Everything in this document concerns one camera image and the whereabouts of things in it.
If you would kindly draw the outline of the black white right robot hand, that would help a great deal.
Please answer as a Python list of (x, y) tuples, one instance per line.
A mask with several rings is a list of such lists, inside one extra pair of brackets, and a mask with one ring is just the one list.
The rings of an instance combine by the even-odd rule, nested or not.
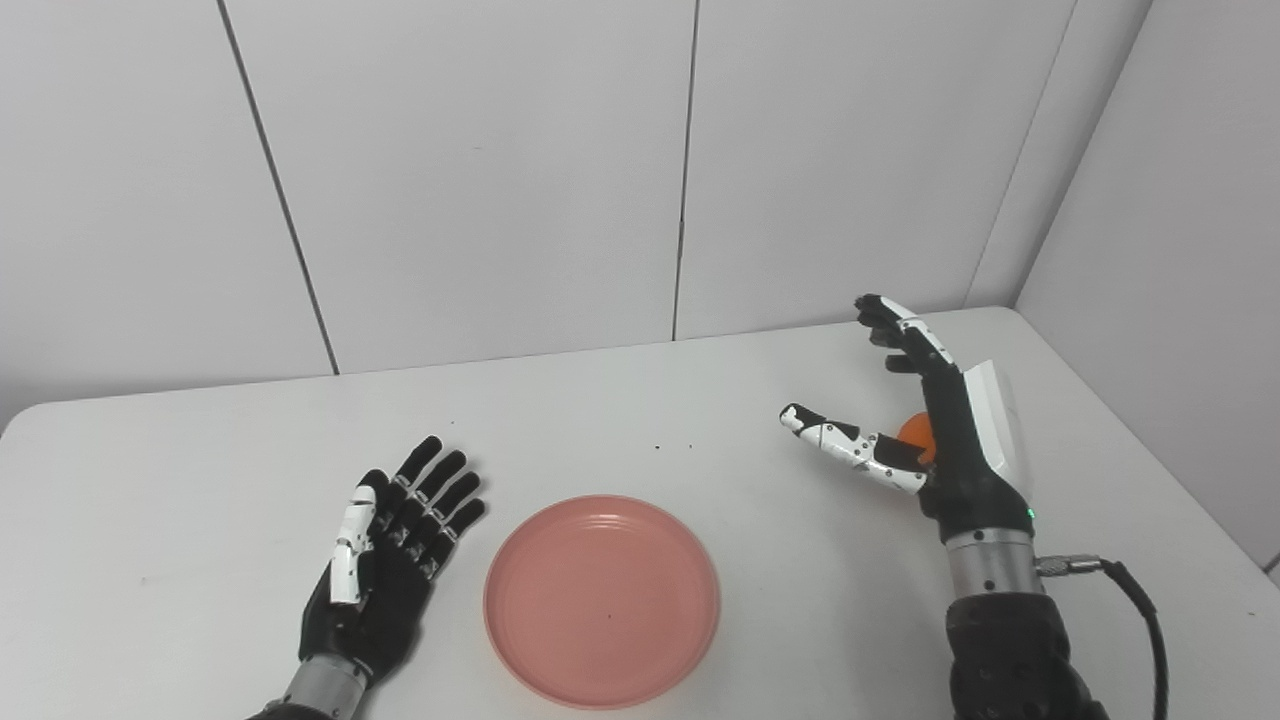
[(977, 530), (1012, 530), (1032, 538), (1034, 512), (1019, 483), (1018, 442), (1007, 396), (992, 363), (961, 369), (934, 332), (904, 305), (877, 293), (855, 301), (869, 341), (890, 355), (888, 372), (918, 375), (934, 452), (884, 433), (831, 420), (800, 404), (781, 424), (797, 438), (870, 479), (918, 497), (943, 542)]

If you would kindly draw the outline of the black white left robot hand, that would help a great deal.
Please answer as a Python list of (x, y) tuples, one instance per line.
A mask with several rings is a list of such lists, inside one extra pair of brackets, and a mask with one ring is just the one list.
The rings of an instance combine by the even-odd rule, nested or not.
[(340, 659), (369, 682), (406, 661), (439, 575), (486, 512), (467, 464), (429, 436), (397, 471), (365, 474), (305, 606), (300, 660)]

